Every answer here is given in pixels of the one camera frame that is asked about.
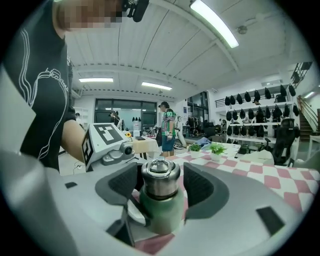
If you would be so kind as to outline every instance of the desk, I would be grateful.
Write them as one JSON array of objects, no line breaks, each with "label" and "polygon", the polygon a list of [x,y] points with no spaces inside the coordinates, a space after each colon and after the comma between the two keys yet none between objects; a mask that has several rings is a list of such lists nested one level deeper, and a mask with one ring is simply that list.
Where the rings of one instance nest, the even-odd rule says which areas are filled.
[{"label": "desk", "polygon": [[309,159],[310,156],[311,156],[312,142],[313,141],[320,143],[320,136],[311,136],[310,135],[309,150],[308,150],[308,156],[307,156],[306,159]]},{"label": "desk", "polygon": [[[277,193],[284,199],[284,204],[286,202],[299,213],[306,212],[309,209],[317,193],[320,181],[320,174],[316,170],[262,164],[226,156],[222,156],[220,162],[213,162],[210,153],[206,151],[203,151],[202,156],[197,159],[192,159],[188,152],[170,156],[167,159],[180,165],[179,185],[184,191],[184,210],[188,209],[188,196],[183,185],[183,168],[186,162],[211,167],[212,171],[219,169],[255,179]],[[179,228],[168,235],[160,236],[144,227],[133,225],[131,230],[135,240],[135,247],[140,251],[154,255],[169,243],[183,227],[184,217]]]},{"label": "desk", "polygon": [[136,154],[140,154],[140,157],[147,159],[147,153],[151,158],[154,158],[155,154],[161,153],[157,141],[153,138],[143,137],[145,140],[137,140],[132,137],[133,150]]}]

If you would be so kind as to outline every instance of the black chair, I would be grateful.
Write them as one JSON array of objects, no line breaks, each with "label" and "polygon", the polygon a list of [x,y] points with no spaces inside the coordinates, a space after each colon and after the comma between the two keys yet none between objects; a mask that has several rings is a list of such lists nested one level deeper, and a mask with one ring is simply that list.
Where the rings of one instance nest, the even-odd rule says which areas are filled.
[{"label": "black chair", "polygon": [[280,127],[276,130],[277,137],[273,149],[269,147],[270,140],[265,138],[265,149],[272,153],[274,164],[277,166],[285,166],[285,162],[290,158],[291,146],[296,138],[297,128],[294,126],[294,122],[295,120],[292,118],[282,120]]}]

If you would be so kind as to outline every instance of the stainless steel lid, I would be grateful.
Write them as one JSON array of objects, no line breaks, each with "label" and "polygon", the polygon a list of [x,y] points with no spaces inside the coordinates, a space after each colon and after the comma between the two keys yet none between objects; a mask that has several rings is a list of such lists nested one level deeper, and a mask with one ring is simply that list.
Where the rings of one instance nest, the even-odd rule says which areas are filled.
[{"label": "stainless steel lid", "polygon": [[141,168],[141,174],[146,192],[156,198],[168,198],[178,190],[180,166],[172,161],[155,159],[146,162]]}]

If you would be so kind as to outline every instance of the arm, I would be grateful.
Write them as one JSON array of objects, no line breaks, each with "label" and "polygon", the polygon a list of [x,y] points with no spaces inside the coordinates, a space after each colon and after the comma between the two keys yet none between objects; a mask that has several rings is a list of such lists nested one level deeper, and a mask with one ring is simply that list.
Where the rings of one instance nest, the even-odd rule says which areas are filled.
[{"label": "arm", "polygon": [[63,125],[61,146],[75,159],[85,162],[82,153],[82,141],[85,131],[75,120],[68,120]]}]

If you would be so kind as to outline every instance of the potted plant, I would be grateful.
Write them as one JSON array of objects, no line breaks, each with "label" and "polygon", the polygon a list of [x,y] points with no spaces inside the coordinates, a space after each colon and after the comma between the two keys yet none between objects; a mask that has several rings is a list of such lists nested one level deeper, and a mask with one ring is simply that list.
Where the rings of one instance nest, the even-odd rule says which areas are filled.
[{"label": "potted plant", "polygon": [[215,162],[219,162],[221,159],[221,154],[226,150],[226,148],[218,143],[211,143],[209,148],[211,150],[211,159]]},{"label": "potted plant", "polygon": [[201,146],[198,144],[191,144],[189,146],[190,148],[190,154],[191,154],[191,158],[196,159],[200,156],[200,149]]}]

